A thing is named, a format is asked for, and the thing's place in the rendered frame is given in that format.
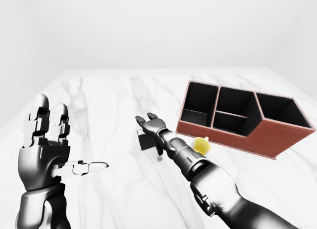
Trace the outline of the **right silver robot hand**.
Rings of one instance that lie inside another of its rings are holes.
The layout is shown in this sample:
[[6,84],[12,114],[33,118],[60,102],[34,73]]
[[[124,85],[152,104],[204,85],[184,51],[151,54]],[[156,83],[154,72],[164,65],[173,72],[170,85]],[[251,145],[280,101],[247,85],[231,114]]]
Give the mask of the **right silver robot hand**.
[[147,113],[149,121],[145,121],[144,118],[136,116],[135,119],[137,123],[142,127],[142,130],[145,134],[154,137],[157,133],[166,128],[165,122],[158,118],[156,114],[151,112]]

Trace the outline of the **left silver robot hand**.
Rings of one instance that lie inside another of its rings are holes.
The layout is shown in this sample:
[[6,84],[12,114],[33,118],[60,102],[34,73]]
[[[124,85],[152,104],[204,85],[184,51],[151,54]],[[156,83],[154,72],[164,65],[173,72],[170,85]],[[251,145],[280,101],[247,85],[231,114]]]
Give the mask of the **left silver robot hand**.
[[47,188],[60,183],[63,178],[83,176],[109,167],[105,162],[68,160],[68,109],[60,104],[56,111],[57,117],[50,120],[49,100],[39,94],[26,117],[24,142],[18,157],[18,173],[27,191]]

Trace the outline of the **red-brown desk caddy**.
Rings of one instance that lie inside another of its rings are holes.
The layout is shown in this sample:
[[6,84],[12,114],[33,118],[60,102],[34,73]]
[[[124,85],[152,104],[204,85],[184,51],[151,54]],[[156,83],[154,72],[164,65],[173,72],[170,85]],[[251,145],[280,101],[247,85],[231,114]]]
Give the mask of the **red-brown desk caddy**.
[[176,131],[274,159],[315,128],[293,98],[189,81]]

